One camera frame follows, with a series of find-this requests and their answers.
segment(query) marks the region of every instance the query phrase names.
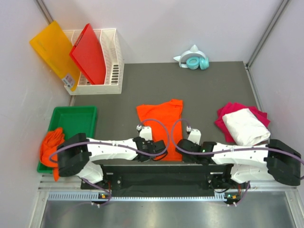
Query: sticker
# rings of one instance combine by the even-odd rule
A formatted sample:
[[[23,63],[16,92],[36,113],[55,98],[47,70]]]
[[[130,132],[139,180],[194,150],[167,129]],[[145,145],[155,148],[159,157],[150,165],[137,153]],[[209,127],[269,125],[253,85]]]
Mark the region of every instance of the sticker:
[[[75,84],[74,78],[67,73],[67,75],[62,79],[62,81],[66,84],[68,88],[72,88]]]

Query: pink towel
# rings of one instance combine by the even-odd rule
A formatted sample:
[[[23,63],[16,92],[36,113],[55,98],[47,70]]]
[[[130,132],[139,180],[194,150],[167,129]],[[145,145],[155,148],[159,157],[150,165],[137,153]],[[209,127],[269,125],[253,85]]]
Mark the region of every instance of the pink towel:
[[[225,139],[226,139],[226,142],[228,143],[234,143],[234,140],[232,138],[232,136],[230,135],[227,127],[225,126],[224,124],[224,121],[223,121],[223,115],[225,114],[228,114],[228,113],[232,113],[232,112],[236,112],[240,109],[243,109],[243,108],[249,108],[249,110],[256,116],[256,118],[262,122],[262,124],[265,126],[265,127],[268,127],[268,125],[270,124],[270,120],[267,119],[267,113],[263,113],[261,111],[259,111],[256,107],[254,106],[245,106],[243,104],[240,104],[240,103],[227,103],[224,107],[218,109],[217,113],[218,113],[218,119],[214,122],[216,124],[216,126],[219,127],[219,129],[222,130],[222,132],[224,133],[225,135]]]

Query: wire basket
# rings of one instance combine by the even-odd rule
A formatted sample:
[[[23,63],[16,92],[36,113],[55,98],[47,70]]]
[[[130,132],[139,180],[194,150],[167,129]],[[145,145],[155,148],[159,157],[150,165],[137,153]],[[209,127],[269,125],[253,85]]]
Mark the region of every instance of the wire basket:
[[[66,85],[65,88],[70,95],[93,95],[93,94],[121,94],[124,75],[124,59],[120,49],[120,43],[116,29],[94,30],[99,37],[104,53],[106,65],[106,76],[103,85],[91,85],[86,77],[81,74],[78,86],[71,91]],[[74,44],[79,37],[81,30],[65,31],[66,36]]]

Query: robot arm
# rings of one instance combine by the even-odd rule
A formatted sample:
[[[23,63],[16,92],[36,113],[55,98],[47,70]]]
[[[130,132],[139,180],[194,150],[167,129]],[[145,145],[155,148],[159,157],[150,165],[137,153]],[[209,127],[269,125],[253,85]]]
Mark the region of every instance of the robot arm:
[[[293,155],[301,155],[279,140],[270,140],[268,144],[252,147],[225,145],[217,142],[204,142],[199,145],[200,131],[187,129],[188,139],[179,141],[178,146],[189,152],[214,152],[231,150],[231,152],[218,153],[214,155],[200,156],[189,155],[177,149],[183,154],[185,162],[200,163],[203,165],[229,164],[230,179],[236,183],[246,181],[269,181],[276,180],[279,183],[291,186],[300,185],[300,162],[290,156],[278,154],[268,150],[254,150],[255,148],[274,148],[289,152]],[[235,149],[252,148],[250,151],[234,151]]]
[[[101,142],[110,143],[112,146],[100,144],[88,144],[72,147],[58,154],[59,176],[78,176],[85,178],[91,183],[97,183],[104,179],[104,173],[100,165],[94,161],[107,159],[138,160],[140,162],[150,159],[149,156],[138,154],[137,149],[143,152],[157,154],[165,149],[163,141],[154,142],[152,140],[151,127],[138,128],[139,137],[121,141],[100,141],[86,138],[86,134],[79,133],[65,141],[58,149],[79,142]]]

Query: white wall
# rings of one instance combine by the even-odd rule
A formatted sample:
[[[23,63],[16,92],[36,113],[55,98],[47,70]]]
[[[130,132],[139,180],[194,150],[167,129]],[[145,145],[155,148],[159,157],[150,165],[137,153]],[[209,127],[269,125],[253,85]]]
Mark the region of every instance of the white wall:
[[[117,28],[126,63],[173,62],[196,44],[210,61],[249,60],[280,0],[45,0],[63,29]]]
[[[69,95],[29,45],[47,26],[34,1],[0,1],[0,20],[0,223],[22,228],[40,180],[39,146],[54,107],[67,106]]]
[[[252,66],[274,138],[304,157],[304,1],[292,0]],[[304,184],[300,186],[304,201]]]

